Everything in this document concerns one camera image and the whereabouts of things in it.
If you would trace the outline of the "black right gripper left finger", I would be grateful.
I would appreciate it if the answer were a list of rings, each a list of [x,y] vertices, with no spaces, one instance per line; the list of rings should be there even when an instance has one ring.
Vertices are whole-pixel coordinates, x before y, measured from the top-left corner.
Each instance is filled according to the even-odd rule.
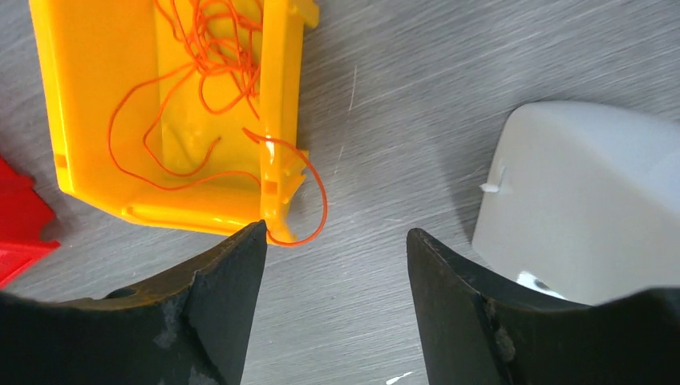
[[[2,294],[2,383],[240,383],[266,236],[265,222],[254,222],[100,299]]]

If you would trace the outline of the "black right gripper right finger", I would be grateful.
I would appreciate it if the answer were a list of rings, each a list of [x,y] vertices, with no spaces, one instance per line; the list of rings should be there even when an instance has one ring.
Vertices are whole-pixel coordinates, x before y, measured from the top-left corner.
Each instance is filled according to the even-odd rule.
[[[507,279],[422,229],[407,267],[432,384],[676,384],[679,291],[596,306]]]

